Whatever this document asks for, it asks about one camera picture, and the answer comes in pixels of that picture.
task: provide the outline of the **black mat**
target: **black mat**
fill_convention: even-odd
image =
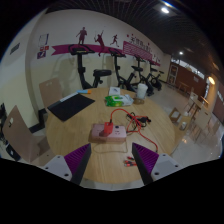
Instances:
[[[95,100],[77,94],[63,102],[58,101],[50,105],[48,109],[61,121],[66,121],[94,102]]]

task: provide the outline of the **spin bike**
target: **spin bike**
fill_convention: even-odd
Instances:
[[[86,72],[86,68],[83,67],[83,65],[82,65],[82,55],[94,54],[95,51],[91,50],[88,46],[86,46],[84,44],[80,44],[80,46],[83,46],[83,47],[78,47],[78,48],[72,48],[72,46],[74,46],[74,44],[70,45],[68,47],[68,50],[69,50],[71,55],[77,55],[78,56],[78,72],[79,72],[79,77],[80,77],[82,88],[83,89],[97,88],[99,83],[100,84],[103,83],[103,80],[101,80],[100,78],[104,77],[104,76],[111,75],[111,73],[112,73],[111,70],[95,69],[93,71],[93,76],[95,77],[95,79],[93,81],[93,85],[91,86],[85,80],[84,73]]]
[[[146,78],[145,76],[143,76],[141,74],[141,72],[143,71],[143,69],[140,68],[140,62],[146,62],[146,61],[143,60],[139,55],[134,55],[134,57],[138,61],[138,67],[136,67],[136,66],[131,66],[131,67],[134,68],[135,71],[138,71],[139,72],[139,79],[140,79],[140,81],[138,83],[135,83],[135,85],[138,85],[139,83],[144,83],[145,85],[147,85],[147,87],[148,87],[148,89],[147,89],[147,95],[148,96],[151,96],[151,95],[154,94],[153,87],[150,84],[150,82],[148,81],[148,78]]]
[[[150,73],[147,76],[147,80],[149,80],[149,78],[151,77],[151,84],[153,87],[157,88],[158,91],[160,91],[162,89],[162,83],[159,81],[159,77],[161,76],[161,74],[164,74],[164,72],[159,71],[160,74],[158,74],[157,76],[154,76],[152,74],[152,72],[157,72],[158,70],[156,70],[155,68],[152,68],[152,65],[155,65],[153,62],[150,62]]]
[[[127,90],[135,92],[135,89],[133,88],[133,86],[131,85],[131,81],[132,79],[136,76],[134,73],[131,73],[129,78],[126,80],[123,77],[121,77],[119,75],[119,70],[121,69],[120,66],[117,65],[117,58],[126,58],[125,54],[122,54],[119,50],[117,49],[113,49],[111,50],[111,48],[109,48],[109,51],[111,53],[111,56],[114,57],[114,66],[115,66],[115,72],[116,72],[116,76],[117,76],[117,81],[118,81],[118,86],[117,87],[122,87],[122,89],[124,89],[124,86],[126,87]]]

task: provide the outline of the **ceiling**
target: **ceiling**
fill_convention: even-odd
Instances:
[[[61,0],[52,4],[47,13],[84,9],[113,16],[145,34],[164,53],[189,63],[205,75],[213,73],[224,83],[222,63],[202,30],[176,8],[168,7],[170,16],[171,13],[162,13],[158,4],[164,6],[159,0]]]

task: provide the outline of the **cable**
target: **cable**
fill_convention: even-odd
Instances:
[[[147,138],[147,137],[145,137],[141,132],[140,132],[140,130],[141,130],[141,128],[142,128],[142,125],[141,125],[141,123],[140,123],[140,121],[137,119],[137,118],[143,118],[143,117],[145,117],[146,119],[148,119],[148,117],[147,116],[133,116],[133,115],[131,115],[129,112],[127,112],[126,110],[124,110],[124,109],[121,109],[121,108],[118,108],[118,109],[115,109],[112,113],[111,113],[111,115],[110,115],[110,123],[112,122],[112,115],[113,115],[113,113],[115,112],[115,111],[118,111],[118,110],[122,110],[122,111],[124,111],[125,113],[127,113],[132,119],[131,119],[131,122],[128,124],[128,127],[127,127],[127,133],[133,133],[133,132],[137,132],[137,133],[139,133],[143,138],[145,138],[146,140],[148,140],[148,141],[150,141],[151,143],[153,143],[155,146],[156,146],[156,152],[158,153],[158,146],[157,146],[157,144],[155,143],[155,142],[153,142],[152,140],[150,140],[149,138]],[[128,128],[129,128],[129,126],[130,126],[130,124],[133,122],[133,120],[135,121],[135,123],[136,123],[136,126],[137,126],[137,128],[138,128],[138,131],[129,131],[128,130]]]

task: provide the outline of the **wooden table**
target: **wooden table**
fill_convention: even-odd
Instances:
[[[209,105],[209,102],[204,97],[201,96],[201,98],[205,102],[205,105],[208,106]]]
[[[179,88],[178,88],[179,91],[180,91],[181,86],[183,86],[185,93],[187,93],[187,88],[189,88],[190,86],[188,86],[187,84],[185,84],[183,82],[179,82],[179,83],[180,83]]]
[[[83,94],[95,102],[67,120],[60,121],[53,114],[49,114],[46,122],[46,133],[52,151],[57,155],[67,155],[73,150],[87,144],[92,124],[104,124],[110,120],[110,114],[118,107],[105,106],[104,98],[109,88],[91,89],[91,94]],[[135,93],[122,90],[121,95],[129,94],[132,98]],[[171,154],[175,144],[173,124],[163,109],[149,98],[141,105],[132,104],[122,107],[129,113],[146,115],[152,122],[143,128],[141,133],[158,145],[158,153]],[[127,127],[129,121],[126,113],[116,111],[113,114],[114,125]],[[137,166],[125,167],[123,161],[127,156],[133,156],[132,142],[143,145],[153,151],[154,144],[148,142],[138,133],[127,136],[124,143],[91,143],[92,154],[87,164],[84,178],[101,183],[117,184],[140,180]]]
[[[198,110],[200,110],[200,109],[203,107],[203,103],[200,102],[200,101],[197,100],[197,99],[194,99],[193,97],[190,97],[190,99],[193,101],[193,104],[192,104],[192,106],[190,107],[190,109],[188,110],[188,113],[190,112],[190,110],[193,108],[194,105],[196,105],[196,107],[197,107],[196,110],[195,110],[195,112],[194,112],[194,114],[193,114],[193,116],[192,116],[192,118],[194,118],[196,112],[197,112]]]

